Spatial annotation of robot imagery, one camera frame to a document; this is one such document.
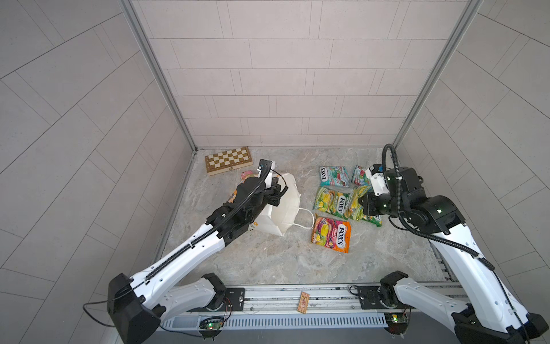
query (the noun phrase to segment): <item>marble floor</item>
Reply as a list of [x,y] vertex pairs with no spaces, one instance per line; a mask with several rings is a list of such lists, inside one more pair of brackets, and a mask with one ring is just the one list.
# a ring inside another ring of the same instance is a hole
[[[351,174],[357,164],[379,163],[382,155],[382,149],[376,148],[252,149],[254,165],[209,177],[203,157],[217,151],[197,153],[164,254],[186,240],[226,202],[240,182],[240,173],[255,170],[260,159],[274,161],[279,173],[293,174],[301,193],[300,206],[312,209],[320,183],[319,165],[345,166]],[[310,223],[311,215],[301,211],[296,222]],[[226,285],[377,282],[395,270],[417,281],[444,280],[427,240],[396,230],[386,216],[382,227],[365,221],[350,222],[348,254],[312,244],[311,231],[297,226],[289,228],[284,237],[249,230],[207,258],[180,284],[209,272],[215,272]]]

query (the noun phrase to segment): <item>checkered pattern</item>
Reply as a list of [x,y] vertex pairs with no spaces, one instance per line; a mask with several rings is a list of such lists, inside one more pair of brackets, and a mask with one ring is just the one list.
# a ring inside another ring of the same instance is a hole
[[251,161],[248,147],[228,150],[221,153],[211,154],[205,157],[207,172],[221,170],[227,167],[241,165]]

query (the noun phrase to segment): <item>wooden chessboard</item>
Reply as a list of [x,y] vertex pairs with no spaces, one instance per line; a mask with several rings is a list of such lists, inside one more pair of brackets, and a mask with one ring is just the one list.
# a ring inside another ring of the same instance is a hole
[[205,156],[206,173],[209,176],[252,165],[252,156],[248,147],[231,149],[225,152]]

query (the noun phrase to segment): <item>metal frame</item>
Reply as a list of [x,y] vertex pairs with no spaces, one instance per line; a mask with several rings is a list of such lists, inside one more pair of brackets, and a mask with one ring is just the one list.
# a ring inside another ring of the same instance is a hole
[[143,53],[143,55],[145,56],[145,59],[147,60],[147,64],[151,67],[153,76],[158,81],[158,87],[161,89],[162,96],[164,97],[164,99],[166,100],[166,103],[168,104],[168,107],[174,114],[176,121],[178,122],[180,128],[182,129],[185,135],[185,138],[187,139],[187,141],[189,142],[189,145],[191,146],[191,149],[193,150],[193,153],[197,152],[197,146],[195,145],[195,142],[193,141],[193,138],[189,133],[189,130],[185,125],[185,122],[183,121],[182,113],[180,112],[178,105],[175,102],[174,95],[170,91],[168,82],[166,81],[166,78],[162,73],[162,68],[158,63],[158,60],[155,57],[155,53],[153,52],[153,49],[149,44],[149,40],[145,35],[145,31],[143,30],[143,27],[139,22],[138,15],[136,14],[134,9],[134,5],[132,4],[131,0],[119,0],[119,3],[120,3],[120,8],[122,9],[122,12],[124,13],[124,16],[127,18],[128,24],[130,24],[130,28],[134,33],[137,44],[140,46],[141,52]]
[[445,66],[449,62],[450,57],[453,55],[454,51],[458,47],[458,44],[460,43],[460,40],[466,33],[466,30],[468,29],[475,15],[477,14],[477,9],[479,8],[479,6],[481,6],[481,3],[483,3],[483,0],[469,0],[466,7],[464,7],[464,10],[462,11],[462,14],[456,22],[456,25],[454,26],[454,29],[449,36],[449,39],[445,43],[443,50],[437,58],[436,64],[433,66],[432,70],[428,74],[426,81],[424,81],[422,89],[416,97],[414,104],[409,111],[409,114],[405,118],[401,129],[393,140],[393,145],[396,148],[403,141],[403,137],[407,133],[407,130],[409,130],[414,119],[420,112],[420,109],[422,109],[422,105],[424,105],[424,102],[426,102],[426,99],[428,99],[428,96],[430,95],[430,92],[432,91],[437,80],[439,79],[439,76],[445,69]]

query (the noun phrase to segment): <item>small wooden block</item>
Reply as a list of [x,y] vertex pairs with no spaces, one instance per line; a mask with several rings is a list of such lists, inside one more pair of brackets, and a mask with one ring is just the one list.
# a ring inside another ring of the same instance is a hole
[[309,294],[302,292],[302,295],[300,296],[300,303],[298,304],[298,311],[300,313],[306,314],[308,303],[309,303]]

